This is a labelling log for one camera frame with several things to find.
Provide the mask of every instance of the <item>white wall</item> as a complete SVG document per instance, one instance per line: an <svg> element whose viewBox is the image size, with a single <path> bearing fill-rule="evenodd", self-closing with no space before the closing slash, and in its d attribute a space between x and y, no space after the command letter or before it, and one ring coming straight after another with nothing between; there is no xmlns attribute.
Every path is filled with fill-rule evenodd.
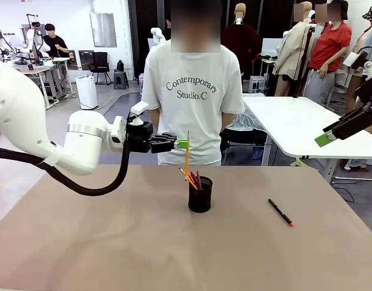
<svg viewBox="0 0 372 291"><path fill-rule="evenodd" d="M121 59L128 79L132 79L133 58L127 0L94 0L93 2L95 12L113 13L118 47L94 47L89 17L90 0L25 0L25 2L0 0L0 29L4 33L13 32L21 37L20 27L27 23L26 14L37 14L39 22L54 24L56 34L64 39L70 50L76 51L79 67L81 63L78 50L108 52L111 69L115 69ZM88 75L88 71L70 71L71 78L82 75Z"/></svg>
<svg viewBox="0 0 372 291"><path fill-rule="evenodd" d="M347 24L351 27L353 34L351 36L350 51L353 49L357 39L365 29L370 26L370 22L362 18L362 15L369 11L372 6L372 0L347 0L349 2L349 11Z"/></svg>

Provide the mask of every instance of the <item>beige jacket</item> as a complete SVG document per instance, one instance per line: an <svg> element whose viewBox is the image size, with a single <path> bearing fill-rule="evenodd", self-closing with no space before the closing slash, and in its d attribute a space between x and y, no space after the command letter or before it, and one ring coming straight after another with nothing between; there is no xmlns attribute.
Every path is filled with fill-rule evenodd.
<svg viewBox="0 0 372 291"><path fill-rule="evenodd" d="M307 40L307 24L308 21L299 22L298 24L296 24L293 27L291 33L284 40L281 53L277 58L275 68L273 70L274 75L288 75L293 80L298 79L299 68L301 67L301 60L304 54ZM310 59L313 41L314 33L310 40L306 64Z"/></svg>

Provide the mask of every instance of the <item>person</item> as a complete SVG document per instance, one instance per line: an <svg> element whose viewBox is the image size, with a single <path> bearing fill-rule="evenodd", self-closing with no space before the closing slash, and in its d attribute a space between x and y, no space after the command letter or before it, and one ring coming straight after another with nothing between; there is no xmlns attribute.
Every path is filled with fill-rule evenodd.
<svg viewBox="0 0 372 291"><path fill-rule="evenodd" d="M47 52L52 58L69 58L69 50L65 41L55 34L55 26L53 24L46 24L45 30L47 35L43 37L46 44L50 47Z"/></svg>
<svg viewBox="0 0 372 291"><path fill-rule="evenodd" d="M370 22L370 26L364 30L363 34L358 38L356 45L353 48L353 53L358 53L360 49L372 45L372 7L370 7L368 13L362 15L362 18ZM363 49L364 52L370 53L369 48ZM349 88L345 97L346 100L346 112L351 112L354 110L356 105L357 93L356 89L365 82L367 76L362 76L362 71L350 70L351 79L349 83ZM367 131L372 133L372 126L367 128ZM344 170L346 172L361 172L367 170L367 165L365 164L367 160L364 159L350 159Z"/></svg>
<svg viewBox="0 0 372 291"><path fill-rule="evenodd" d="M353 47L353 53L358 53L361 48L372 45L372 7L370 7L368 13L362 15L362 18L370 22L370 26L364 30L363 34L358 38L356 45ZM369 48L363 49L363 51L370 53ZM351 79L349 88L346 94L346 112L351 112L356 104L357 94L356 89L361 86L365 78L362 77L362 71L356 71L351 69Z"/></svg>
<svg viewBox="0 0 372 291"><path fill-rule="evenodd" d="M344 22L348 19L348 2L333 0L331 4L340 6L340 13L333 15L331 24L327 24L322 35L317 40L311 55L304 96L324 105L334 87L336 71L341 64L341 58L348 51L351 39L351 28Z"/></svg>
<svg viewBox="0 0 372 291"><path fill-rule="evenodd" d="M219 166L220 132L244 112L239 61L219 43L215 0L173 0L172 7L177 35L148 54L142 100L159 134L186 139L190 132L190 164ZM184 165L185 150L158 154L158 164Z"/></svg>
<svg viewBox="0 0 372 291"><path fill-rule="evenodd" d="M171 39L171 14L166 15L166 28L163 29L162 34L166 41Z"/></svg>

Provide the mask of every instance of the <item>pen holder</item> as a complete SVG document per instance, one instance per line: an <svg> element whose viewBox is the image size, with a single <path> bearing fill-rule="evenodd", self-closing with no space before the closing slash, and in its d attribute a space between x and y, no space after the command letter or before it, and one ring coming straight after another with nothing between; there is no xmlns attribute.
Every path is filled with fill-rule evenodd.
<svg viewBox="0 0 372 291"><path fill-rule="evenodd" d="M201 177L202 190L196 190L188 183L188 208L192 212L204 213L211 207L211 188L213 182L207 177Z"/></svg>

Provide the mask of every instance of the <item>dress form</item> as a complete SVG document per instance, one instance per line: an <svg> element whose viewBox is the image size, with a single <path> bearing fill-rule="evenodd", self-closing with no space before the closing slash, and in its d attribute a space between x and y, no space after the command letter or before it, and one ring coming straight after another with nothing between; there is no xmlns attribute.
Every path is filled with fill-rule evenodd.
<svg viewBox="0 0 372 291"><path fill-rule="evenodd" d="M294 37L294 36L291 35L293 30L300 29L301 31L303 31L303 34L304 34L305 25L306 25L306 23L309 22L308 21L308 14L312 10L313 5L312 5L311 2L307 2L307 1L303 2L302 4L304 6L304 15L303 15L303 20L304 21L299 22L298 24L296 24L293 27L293 29L290 31L290 34L287 36L287 38L284 39L284 44L283 44L281 53L279 54L279 57L277 59L277 63L276 63L277 66L275 67L274 72L273 72L275 75L279 75L279 79L277 81L277 86L276 86L276 91L275 91L275 96L288 96L288 92L290 90L291 82L290 81L284 81L283 80L283 75L286 75L286 74L284 73L284 71L280 72L280 70L284 66L285 62L289 60L290 56L291 56L291 59L289 60L290 62L294 61L294 62L296 62L296 64L300 64L300 61L301 61L300 51L302 49L304 49L303 40L305 42L305 38L299 38L297 41L295 41L295 42L298 42L298 43L294 43L294 45L292 45L292 43L290 43L290 46L285 45L285 44L288 44L287 41L288 41L289 37Z"/></svg>
<svg viewBox="0 0 372 291"><path fill-rule="evenodd" d="M258 33L252 26L244 23L246 10L244 3L238 3L233 12L234 22L221 34L221 44L237 56L242 74L251 72L252 62L262 48Z"/></svg>

